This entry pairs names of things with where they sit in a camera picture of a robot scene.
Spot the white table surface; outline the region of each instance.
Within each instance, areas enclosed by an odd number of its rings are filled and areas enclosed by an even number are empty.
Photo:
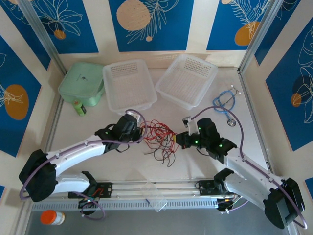
[[[165,70],[150,70],[154,84],[164,72]],[[187,131],[187,128],[182,123],[182,119],[186,116],[194,116],[203,108],[211,106],[212,100],[222,91],[228,90],[231,84],[242,91],[236,70],[219,70],[218,75],[198,107],[188,111],[157,94],[157,102],[150,109],[143,110],[142,114],[147,121],[157,119],[167,124],[174,132],[181,133]],[[93,135],[98,129],[105,128],[111,123],[116,123],[120,118],[120,115],[109,110],[105,95],[101,97],[100,102],[96,106],[86,107],[86,109],[86,115],[81,117],[77,115],[70,103],[63,103],[51,150],[65,148],[82,141]],[[255,162],[266,168],[264,156],[243,93],[236,95],[236,105],[233,108],[233,112],[238,116],[244,128],[244,152]],[[215,122],[221,137],[227,138],[239,146],[241,134],[238,124],[235,127],[228,126],[225,114],[214,110],[204,112],[197,120],[204,117],[210,117]],[[186,150],[179,148],[176,152],[176,161],[170,168],[167,167],[166,163],[160,165],[160,162],[157,162],[152,154],[143,154],[149,151],[150,149],[146,143],[142,142],[131,146],[124,153],[111,151],[105,155],[88,159],[67,170],[67,173],[78,173],[87,170],[99,181],[146,179],[176,181],[212,178],[224,168],[218,161],[199,154],[195,148]]]

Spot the clear plastic container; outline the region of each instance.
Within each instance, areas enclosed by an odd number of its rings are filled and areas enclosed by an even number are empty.
[[[164,99],[190,110],[200,104],[218,70],[205,60],[182,54],[157,82],[156,90]]]
[[[77,62],[71,66],[59,86],[63,100],[79,99],[85,106],[95,106],[104,93],[103,65]]]
[[[159,212],[167,205],[166,198],[162,193],[156,188],[154,184],[148,181],[141,189],[141,194],[148,201],[150,206],[152,206],[156,212]]]
[[[109,109],[123,114],[144,110],[157,101],[157,94],[144,60],[128,60],[104,66],[103,80]]]

